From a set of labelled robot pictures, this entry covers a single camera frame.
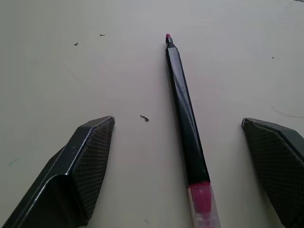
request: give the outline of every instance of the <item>clear plastic cap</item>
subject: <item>clear plastic cap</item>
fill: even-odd
[[[220,228],[210,182],[188,186],[192,220],[195,228]]]

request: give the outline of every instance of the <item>pen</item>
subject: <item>pen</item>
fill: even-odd
[[[193,224],[195,228],[220,228],[180,53],[169,34],[166,35],[166,45],[166,59],[180,129]]]

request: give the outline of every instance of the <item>crumb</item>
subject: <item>crumb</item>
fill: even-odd
[[[147,117],[145,117],[145,116],[143,116],[143,115],[140,115],[140,116],[141,116],[142,119],[145,120],[145,122],[148,122],[148,121],[149,121],[149,119],[148,119]]]
[[[10,162],[9,162],[9,166],[12,167],[13,164],[14,164],[15,162],[18,162],[19,160],[20,160],[19,158],[16,158],[16,159],[10,161]]]

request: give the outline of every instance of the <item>diamond pattern texture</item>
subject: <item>diamond pattern texture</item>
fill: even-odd
[[[113,125],[111,120],[93,130],[72,171],[88,219],[92,217],[104,181]]]
[[[304,227],[304,162],[275,131],[246,120],[257,176],[286,228]]]

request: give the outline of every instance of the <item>white surface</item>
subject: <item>white surface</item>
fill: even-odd
[[[170,33],[222,227],[280,227],[240,124],[252,117],[304,135],[303,119],[271,108],[304,116],[303,21],[304,3],[292,0],[2,0],[0,225],[79,125],[114,115],[89,227],[191,227],[165,69]]]

